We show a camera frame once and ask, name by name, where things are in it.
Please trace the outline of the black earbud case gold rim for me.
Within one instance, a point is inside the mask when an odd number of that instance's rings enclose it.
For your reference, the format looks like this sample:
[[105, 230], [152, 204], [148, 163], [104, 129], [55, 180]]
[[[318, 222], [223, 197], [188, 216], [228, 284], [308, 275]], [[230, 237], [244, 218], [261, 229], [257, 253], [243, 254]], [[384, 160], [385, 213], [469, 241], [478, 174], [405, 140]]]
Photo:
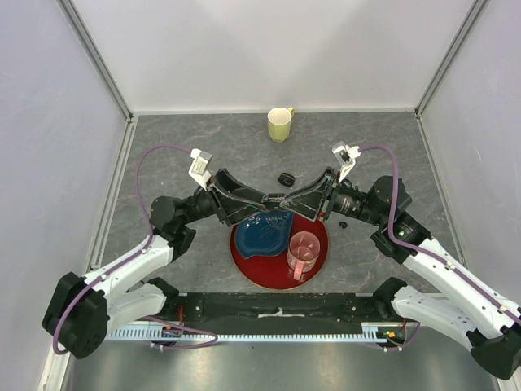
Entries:
[[283, 172], [278, 177], [278, 182], [285, 187], [292, 187], [295, 183], [295, 177], [292, 174]]

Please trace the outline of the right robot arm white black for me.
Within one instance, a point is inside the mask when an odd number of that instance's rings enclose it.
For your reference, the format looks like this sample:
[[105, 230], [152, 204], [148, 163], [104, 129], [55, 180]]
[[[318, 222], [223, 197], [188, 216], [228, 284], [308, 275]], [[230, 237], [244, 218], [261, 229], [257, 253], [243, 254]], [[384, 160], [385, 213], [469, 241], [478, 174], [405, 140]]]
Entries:
[[411, 203], [400, 179], [378, 178], [368, 192], [350, 187], [328, 169], [313, 184], [285, 195], [281, 206], [312, 221], [331, 213], [376, 226], [375, 247], [422, 276], [447, 298], [439, 305], [407, 283], [385, 283], [390, 292], [373, 300], [382, 320], [397, 315], [414, 319], [470, 350], [489, 374], [508, 380], [520, 366], [520, 305], [502, 296], [454, 259], [440, 242], [406, 211]]

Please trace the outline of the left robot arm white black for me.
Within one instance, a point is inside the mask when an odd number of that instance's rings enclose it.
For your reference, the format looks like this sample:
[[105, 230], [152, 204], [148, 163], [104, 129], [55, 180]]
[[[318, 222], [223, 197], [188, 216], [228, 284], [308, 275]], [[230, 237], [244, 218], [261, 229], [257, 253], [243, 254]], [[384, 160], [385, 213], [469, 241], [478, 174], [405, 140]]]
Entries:
[[108, 265], [79, 276], [63, 275], [47, 307], [42, 326], [52, 336], [55, 354], [75, 358], [92, 354], [112, 330], [148, 315], [170, 320], [178, 300], [168, 288], [140, 279], [183, 255], [195, 237], [189, 224], [215, 215], [233, 226], [259, 213], [283, 209], [286, 195], [265, 194], [238, 182], [227, 169], [215, 174], [189, 171], [197, 183], [185, 199], [159, 197], [152, 202], [149, 233], [125, 255]]

